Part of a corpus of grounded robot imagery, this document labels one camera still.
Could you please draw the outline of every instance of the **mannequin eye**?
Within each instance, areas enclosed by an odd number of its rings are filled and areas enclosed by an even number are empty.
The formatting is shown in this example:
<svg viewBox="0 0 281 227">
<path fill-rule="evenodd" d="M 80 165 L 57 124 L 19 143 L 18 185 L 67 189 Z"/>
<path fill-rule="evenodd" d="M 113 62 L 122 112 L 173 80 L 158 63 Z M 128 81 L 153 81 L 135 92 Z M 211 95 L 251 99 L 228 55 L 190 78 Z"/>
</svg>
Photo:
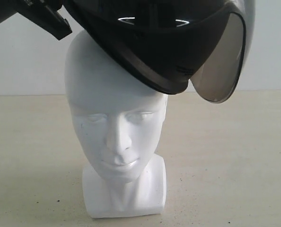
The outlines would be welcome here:
<svg viewBox="0 0 281 227">
<path fill-rule="evenodd" d="M 128 121 L 132 123 L 140 123 L 147 119 L 149 119 L 152 116 L 153 112 L 138 112 L 133 113 L 127 116 Z"/>
<path fill-rule="evenodd" d="M 88 116 L 88 120 L 90 122 L 100 122 L 105 119 L 104 114 L 93 114 Z"/>
</svg>

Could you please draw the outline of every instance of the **table surface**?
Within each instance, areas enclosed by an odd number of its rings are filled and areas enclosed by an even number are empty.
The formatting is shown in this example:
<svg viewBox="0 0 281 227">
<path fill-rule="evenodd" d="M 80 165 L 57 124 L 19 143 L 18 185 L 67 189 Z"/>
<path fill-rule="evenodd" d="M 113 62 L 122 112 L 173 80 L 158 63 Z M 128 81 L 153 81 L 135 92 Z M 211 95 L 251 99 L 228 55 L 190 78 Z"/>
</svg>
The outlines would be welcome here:
<svg viewBox="0 0 281 227">
<path fill-rule="evenodd" d="M 0 97 L 0 227 L 281 227 L 281 91 L 171 96 L 161 215 L 92 219 L 64 96 Z"/>
</svg>

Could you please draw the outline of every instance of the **helmet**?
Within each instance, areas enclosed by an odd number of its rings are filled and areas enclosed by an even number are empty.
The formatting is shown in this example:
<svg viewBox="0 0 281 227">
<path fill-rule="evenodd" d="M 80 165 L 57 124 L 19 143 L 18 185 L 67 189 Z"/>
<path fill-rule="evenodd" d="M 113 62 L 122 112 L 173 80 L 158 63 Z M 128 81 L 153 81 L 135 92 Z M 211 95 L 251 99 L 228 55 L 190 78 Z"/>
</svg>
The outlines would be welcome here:
<svg viewBox="0 0 281 227">
<path fill-rule="evenodd" d="M 250 49 L 255 0 L 64 0 L 71 16 L 135 78 L 165 94 L 191 80 L 207 101 L 234 92 Z"/>
</svg>

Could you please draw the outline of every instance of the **speckled surface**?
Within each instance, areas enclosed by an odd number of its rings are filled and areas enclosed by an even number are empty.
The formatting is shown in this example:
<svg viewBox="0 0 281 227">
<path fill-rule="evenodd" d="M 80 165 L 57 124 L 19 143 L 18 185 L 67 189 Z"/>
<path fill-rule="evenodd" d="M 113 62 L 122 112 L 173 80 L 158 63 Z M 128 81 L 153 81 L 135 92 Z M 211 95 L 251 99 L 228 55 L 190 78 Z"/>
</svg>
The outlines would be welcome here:
<svg viewBox="0 0 281 227">
<path fill-rule="evenodd" d="M 64 96 L 0 97 L 0 227 L 281 227 L 281 91 L 171 96 L 161 215 L 92 219 Z"/>
</svg>

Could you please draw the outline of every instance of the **mannequin chin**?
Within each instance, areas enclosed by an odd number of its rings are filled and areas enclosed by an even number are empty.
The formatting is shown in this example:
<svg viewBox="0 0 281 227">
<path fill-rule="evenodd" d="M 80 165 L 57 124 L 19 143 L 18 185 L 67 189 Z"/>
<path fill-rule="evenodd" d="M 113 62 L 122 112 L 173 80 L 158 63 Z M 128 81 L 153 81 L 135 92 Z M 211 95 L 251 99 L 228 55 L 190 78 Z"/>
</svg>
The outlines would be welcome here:
<svg viewBox="0 0 281 227">
<path fill-rule="evenodd" d="M 167 95 L 142 84 L 82 31 L 66 59 L 66 95 L 76 135 L 89 165 L 85 205 L 93 218 L 159 214 L 166 170 L 154 154 Z"/>
</svg>

